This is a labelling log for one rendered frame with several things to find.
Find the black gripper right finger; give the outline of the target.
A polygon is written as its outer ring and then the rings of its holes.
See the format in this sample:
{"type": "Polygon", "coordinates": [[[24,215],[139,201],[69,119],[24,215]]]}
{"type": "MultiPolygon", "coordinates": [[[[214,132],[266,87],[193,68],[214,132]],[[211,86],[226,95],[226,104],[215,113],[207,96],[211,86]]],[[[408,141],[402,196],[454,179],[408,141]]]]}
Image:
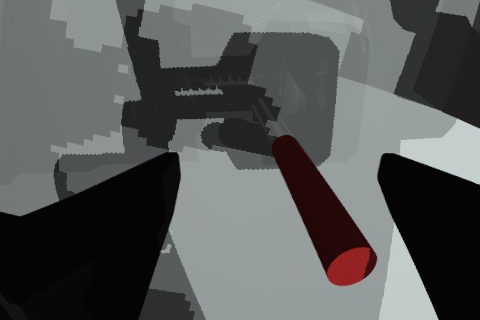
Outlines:
{"type": "Polygon", "coordinates": [[[396,153],[377,183],[439,320],[480,320],[480,184],[396,153]]]}

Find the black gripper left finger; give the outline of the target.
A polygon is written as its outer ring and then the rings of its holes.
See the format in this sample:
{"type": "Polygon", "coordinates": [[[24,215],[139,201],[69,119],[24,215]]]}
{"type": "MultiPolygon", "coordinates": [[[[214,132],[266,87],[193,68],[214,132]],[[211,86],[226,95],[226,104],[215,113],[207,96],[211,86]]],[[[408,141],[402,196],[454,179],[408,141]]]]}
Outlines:
{"type": "Polygon", "coordinates": [[[24,216],[0,212],[12,320],[139,320],[181,181],[165,152],[24,216]]]}

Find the dark red peg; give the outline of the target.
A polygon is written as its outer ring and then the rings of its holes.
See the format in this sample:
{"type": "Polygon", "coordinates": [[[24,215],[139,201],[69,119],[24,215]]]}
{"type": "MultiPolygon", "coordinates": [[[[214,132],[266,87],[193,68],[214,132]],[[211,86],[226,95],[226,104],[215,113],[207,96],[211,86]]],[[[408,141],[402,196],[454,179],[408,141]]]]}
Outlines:
{"type": "Polygon", "coordinates": [[[323,173],[291,135],[277,137],[272,153],[328,280],[347,287],[365,279],[376,267],[375,249],[356,227],[323,173]]]}

